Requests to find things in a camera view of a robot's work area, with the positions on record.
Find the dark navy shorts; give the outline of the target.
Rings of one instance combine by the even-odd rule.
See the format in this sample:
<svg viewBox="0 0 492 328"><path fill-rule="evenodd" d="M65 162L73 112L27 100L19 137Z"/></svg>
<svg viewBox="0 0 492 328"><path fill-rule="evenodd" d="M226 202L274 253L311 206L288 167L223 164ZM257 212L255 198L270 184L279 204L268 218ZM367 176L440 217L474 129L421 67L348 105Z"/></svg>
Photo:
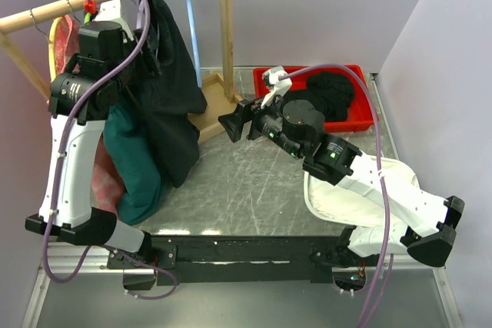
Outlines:
<svg viewBox="0 0 492 328"><path fill-rule="evenodd" d="M180 187L200 157L200 131L188 116L204 113L208 103L171 9L165 0L148 4L149 44L161 73L132 92L160 175Z"/></svg>

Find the purple hanger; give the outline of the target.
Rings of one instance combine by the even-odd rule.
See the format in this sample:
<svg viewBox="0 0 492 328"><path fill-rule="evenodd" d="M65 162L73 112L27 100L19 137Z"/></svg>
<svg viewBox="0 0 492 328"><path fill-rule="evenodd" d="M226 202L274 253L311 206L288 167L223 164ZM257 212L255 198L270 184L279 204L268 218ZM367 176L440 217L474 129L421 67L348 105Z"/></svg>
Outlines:
<svg viewBox="0 0 492 328"><path fill-rule="evenodd" d="M143 0L139 0L139 2L136 2L135 0L130 0L135 6L138 7L138 12L136 16L136 22L135 22L135 27L137 29L141 29L144 26L144 20L145 20L145 5Z"/></svg>

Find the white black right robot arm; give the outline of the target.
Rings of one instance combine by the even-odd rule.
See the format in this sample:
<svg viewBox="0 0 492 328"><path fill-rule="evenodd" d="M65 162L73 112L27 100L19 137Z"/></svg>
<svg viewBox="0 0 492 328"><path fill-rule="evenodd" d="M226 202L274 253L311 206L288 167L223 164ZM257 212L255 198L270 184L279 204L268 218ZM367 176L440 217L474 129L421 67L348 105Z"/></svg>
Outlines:
<svg viewBox="0 0 492 328"><path fill-rule="evenodd" d="M304 200L311 213L346 224L333 260L354 265L361 258L409 255L429 267L443 267L457 236L464 201L428 192L403 179L382 161L324 132L324 115L305 100L271 105L238 103L218 119L231 141L264 136L295 159L304 171Z"/></svg>

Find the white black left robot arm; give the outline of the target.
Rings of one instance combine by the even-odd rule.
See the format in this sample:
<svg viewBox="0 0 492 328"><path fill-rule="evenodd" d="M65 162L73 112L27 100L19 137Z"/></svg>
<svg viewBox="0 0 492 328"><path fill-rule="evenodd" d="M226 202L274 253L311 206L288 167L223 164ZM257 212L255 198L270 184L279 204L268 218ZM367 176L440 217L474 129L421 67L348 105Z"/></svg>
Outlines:
<svg viewBox="0 0 492 328"><path fill-rule="evenodd" d="M144 67L146 45L114 21L89 22L78 38L79 50L52 82L48 183L25 229L74 245L118 249L134 267L146 267L157 251L137 225L158 202L161 175L128 96L128 84ZM100 147L124 184L114 210L91 204Z"/></svg>

